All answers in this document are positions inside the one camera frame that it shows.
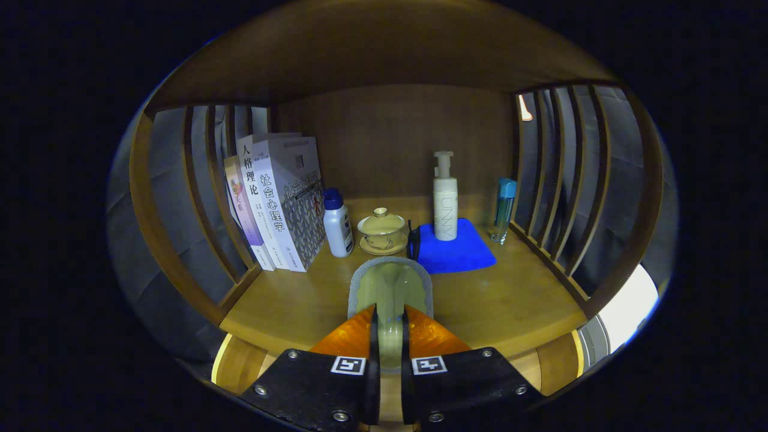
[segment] gaiwan tea cup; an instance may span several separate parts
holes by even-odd
[[[373,216],[358,222],[357,230],[369,247],[377,251],[386,251],[398,242],[397,235],[405,225],[406,221],[403,218],[397,214],[390,214],[386,207],[379,207],[373,211]]]

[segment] saucer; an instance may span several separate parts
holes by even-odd
[[[398,252],[400,252],[400,251],[402,251],[403,249],[406,248],[406,246],[408,245],[408,236],[403,234],[402,232],[395,233],[394,235],[396,236],[396,238],[398,240],[395,242],[395,245],[392,246],[389,249],[374,249],[374,248],[371,248],[368,245],[368,242],[366,241],[366,238],[361,238],[360,239],[360,247],[365,252],[368,252],[371,255],[391,255],[391,254],[396,254],[396,253],[398,253]]]

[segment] orange plastic part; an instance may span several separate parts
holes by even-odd
[[[373,306],[360,311],[317,343],[310,352],[368,358]]]
[[[462,342],[455,334],[431,319],[427,314],[409,305],[406,305],[406,313],[409,322],[411,358],[471,350],[469,345]]]

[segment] glass bottle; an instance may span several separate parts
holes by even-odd
[[[510,178],[498,179],[498,202],[496,204],[496,218],[491,227],[491,240],[504,244],[509,229],[509,218],[512,213],[512,203],[515,202],[515,192],[518,182]]]

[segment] pump nozzle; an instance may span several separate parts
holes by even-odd
[[[448,178],[450,177],[451,168],[451,156],[453,151],[436,151],[435,157],[437,158],[437,166],[435,167],[435,177]]]

